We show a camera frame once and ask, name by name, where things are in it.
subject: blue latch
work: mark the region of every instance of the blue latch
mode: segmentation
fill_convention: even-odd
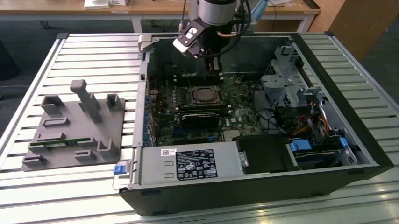
[[[345,138],[338,138],[338,141],[341,142],[341,146],[345,148],[348,146]]]
[[[113,167],[113,174],[114,175],[118,175],[118,174],[125,174],[126,172],[125,172],[125,170],[126,170],[126,165],[116,165],[114,167]]]
[[[312,150],[308,140],[293,140],[289,143],[290,151]]]

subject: blue drive bracket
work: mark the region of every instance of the blue drive bracket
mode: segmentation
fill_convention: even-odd
[[[310,146],[308,140],[293,140],[289,143],[289,148],[290,148],[292,152],[304,151],[304,150],[312,150],[312,146]]]

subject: aluminum extrusion table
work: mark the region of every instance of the aluminum extrusion table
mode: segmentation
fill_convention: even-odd
[[[0,140],[0,223],[389,223],[399,218],[399,107],[334,37],[301,34],[313,54],[396,165],[328,196],[141,217],[118,197],[113,165],[22,172],[21,159],[38,125],[43,95],[77,100],[73,79],[97,99],[126,99],[121,160],[132,156],[138,34],[70,34],[55,40]],[[312,74],[309,79],[317,85]]]

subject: warning label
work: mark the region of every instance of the warning label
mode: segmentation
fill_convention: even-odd
[[[180,181],[217,177],[213,149],[176,152]]]

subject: barcode label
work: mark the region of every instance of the barcode label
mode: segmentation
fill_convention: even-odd
[[[161,156],[169,156],[169,155],[176,155],[176,149],[174,148],[161,149]]]

